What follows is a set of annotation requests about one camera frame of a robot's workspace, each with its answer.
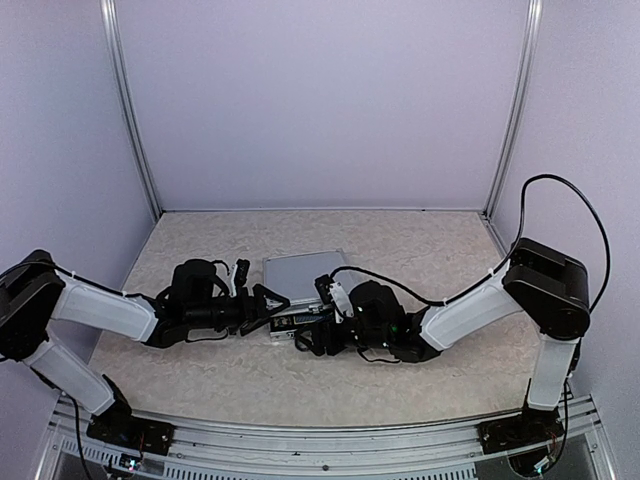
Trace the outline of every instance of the metal post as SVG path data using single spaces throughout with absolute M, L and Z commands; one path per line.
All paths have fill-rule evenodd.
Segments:
M 107 35 L 107 44 L 111 53 L 111 63 L 116 77 L 120 103 L 122 104 L 122 111 L 124 113 L 131 147 L 133 148 L 136 167 L 138 168 L 138 173 L 142 180 L 142 185 L 149 203 L 151 214 L 157 222 L 162 215 L 162 207 L 158 200 L 153 175 L 151 174 L 151 169 L 149 168 L 149 163 L 147 162 L 147 157 L 142 146 L 140 131 L 138 130 L 138 124 L 136 122 L 136 116 L 133 109 L 133 102 L 131 100 L 131 92 L 129 91 L 127 72 L 124 64 L 122 44 L 120 43 L 120 31 L 118 29 L 115 0 L 100 0 L 100 4 L 102 7 L 104 29 Z
M 518 129 L 520 127 L 520 120 L 524 111 L 529 78 L 531 77 L 531 68 L 538 41 L 538 30 L 540 27 L 541 16 L 542 0 L 529 0 L 529 15 L 527 17 L 527 25 L 525 28 L 524 43 L 522 44 L 522 54 L 520 56 L 520 68 L 518 69 L 516 90 L 511 104 L 511 113 L 509 114 L 507 131 L 505 132 L 504 140 L 502 142 L 500 161 L 498 162 L 496 175 L 493 179 L 489 198 L 487 199 L 487 203 L 484 208 L 484 216 L 489 223 L 493 221 L 493 214 L 495 213 L 498 205 L 498 200 L 500 199 L 500 194 L 504 187 L 507 171 L 509 170 L 509 164 L 511 163 L 513 147 L 515 145 Z

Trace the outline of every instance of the metal plate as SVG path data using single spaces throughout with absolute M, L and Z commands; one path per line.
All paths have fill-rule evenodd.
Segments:
M 324 307 L 316 291 L 316 278 L 330 274 L 338 267 L 349 265 L 342 250 L 266 258 L 264 285 L 291 300 L 291 307 L 276 316 L 318 312 Z M 358 283 L 352 272 L 341 272 L 337 278 L 347 293 Z

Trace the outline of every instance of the speckled tabletop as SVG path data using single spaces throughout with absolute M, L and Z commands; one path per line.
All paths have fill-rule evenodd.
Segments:
M 165 214 L 140 255 L 128 292 L 155 296 L 189 258 L 252 262 L 343 249 L 353 265 L 430 298 L 452 296 L 494 266 L 498 253 L 475 213 L 279 211 Z M 407 311 L 420 308 L 404 293 Z M 427 363 L 369 364 L 354 352 L 316 358 L 265 329 L 245 338 L 157 350 L 103 333 L 91 365 L 134 408 L 269 425 L 385 425 L 517 408 L 538 337 L 523 314 L 470 335 Z

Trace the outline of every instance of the lavender wall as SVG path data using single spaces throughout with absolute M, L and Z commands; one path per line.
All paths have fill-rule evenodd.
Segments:
M 1 2 L 0 56 L 0 271 L 41 247 L 61 265 L 120 286 L 152 220 L 99 3 Z M 90 355 L 95 331 L 58 331 Z M 33 478 L 56 398 L 26 367 L 0 365 L 2 478 Z
M 480 209 L 528 2 L 129 0 L 166 209 Z
M 640 2 L 545 2 L 522 129 L 495 222 L 510 241 L 518 192 L 536 173 L 574 181 L 597 207 L 613 251 L 574 386 L 592 392 L 621 467 L 640 457 Z M 531 188 L 526 234 L 583 260 L 592 292 L 603 251 L 584 207 L 559 186 Z

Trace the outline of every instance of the aluminum frame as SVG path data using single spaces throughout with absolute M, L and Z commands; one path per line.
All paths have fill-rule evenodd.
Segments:
M 118 28 L 118 15 L 116 12 L 115 0 L 100 0 L 102 10 L 102 20 L 104 22 L 104 30 L 107 37 L 107 45 L 111 54 L 111 64 L 116 77 L 120 104 L 124 114 L 127 133 L 133 149 L 134 159 L 142 186 L 144 189 L 147 203 L 154 221 L 157 223 L 162 216 L 162 206 L 158 196 L 153 174 L 147 156 L 142 145 L 140 130 L 136 120 L 133 101 L 131 99 L 131 91 L 129 90 L 129 82 L 127 80 L 127 70 L 124 62 L 124 53 L 122 51 L 122 43 L 120 41 L 120 30 Z
M 134 157 L 138 173 L 143 183 L 145 195 L 149 203 L 152 215 L 157 222 L 164 212 L 160 203 L 158 190 L 153 180 L 153 173 L 149 167 L 147 157 L 143 148 L 142 138 L 138 129 L 138 123 L 136 120 L 133 101 L 129 84 L 127 80 L 126 67 L 124 61 L 124 52 L 122 43 L 120 40 L 120 31 L 118 28 L 118 15 L 116 10 L 116 0 L 100 0 L 102 6 L 102 17 L 104 21 L 105 33 L 107 37 L 107 43 L 111 52 L 112 66 L 117 81 L 118 92 L 120 95 L 120 101 L 127 124 L 127 131 L 131 140 L 131 145 L 134 151 Z M 522 53 L 520 56 L 520 64 L 518 67 L 518 74 L 516 79 L 516 88 L 514 91 L 513 101 L 511 104 L 511 110 L 509 113 L 509 119 L 507 123 L 507 129 L 502 142 L 500 151 L 500 158 L 498 160 L 498 166 L 494 178 L 491 183 L 489 196 L 482 210 L 469 209 L 470 211 L 480 212 L 488 222 L 492 223 L 492 217 L 497 208 L 500 195 L 504 188 L 506 175 L 511 163 L 511 156 L 515 145 L 517 133 L 520 126 L 520 120 L 522 118 L 524 104 L 526 100 L 527 87 L 531 76 L 531 69 L 533 65 L 535 49 L 538 39 L 538 31 L 540 27 L 540 21 L 542 17 L 542 0 L 529 0 L 529 8 L 527 15 L 527 23 L 525 25 L 524 42 L 522 45 Z M 393 208 L 383 208 L 384 210 L 393 210 Z M 260 208 L 255 209 L 239 209 L 239 210 L 262 210 Z M 411 208 L 401 208 L 400 210 L 412 210 Z M 460 209 L 434 209 L 436 211 L 458 211 Z M 205 209 L 195 211 L 218 211 L 216 209 Z
M 507 123 L 507 130 L 502 141 L 496 174 L 493 178 L 489 197 L 483 210 L 483 215 L 488 219 L 489 224 L 493 221 L 493 215 L 504 188 L 507 172 L 512 160 L 513 149 L 518 136 L 518 130 L 520 129 L 520 122 L 524 112 L 527 89 L 538 43 L 538 31 L 540 30 L 541 19 L 542 0 L 529 0 L 529 13 L 525 27 L 524 42 L 522 44 L 522 53 L 520 55 L 520 68 L 518 69 L 516 89 L 511 104 L 511 112 L 509 113 L 509 122 Z
M 569 396 L 569 438 L 585 436 L 599 480 L 615 480 L 612 456 L 590 396 Z M 275 427 L 195 420 L 149 412 L 138 416 L 176 426 L 167 457 L 145 454 L 140 473 L 157 479 L 273 480 L 283 476 L 316 480 L 354 478 L 476 478 L 477 462 L 504 456 L 484 455 L 476 426 L 517 411 L 455 421 L 381 427 Z M 81 430 L 90 416 L 80 415 Z M 137 452 L 107 445 L 82 434 L 88 462 L 108 465 L 122 453 Z M 512 450 L 516 454 L 543 444 Z M 51 480 L 62 453 L 78 455 L 74 409 L 62 397 L 45 434 L 37 480 Z

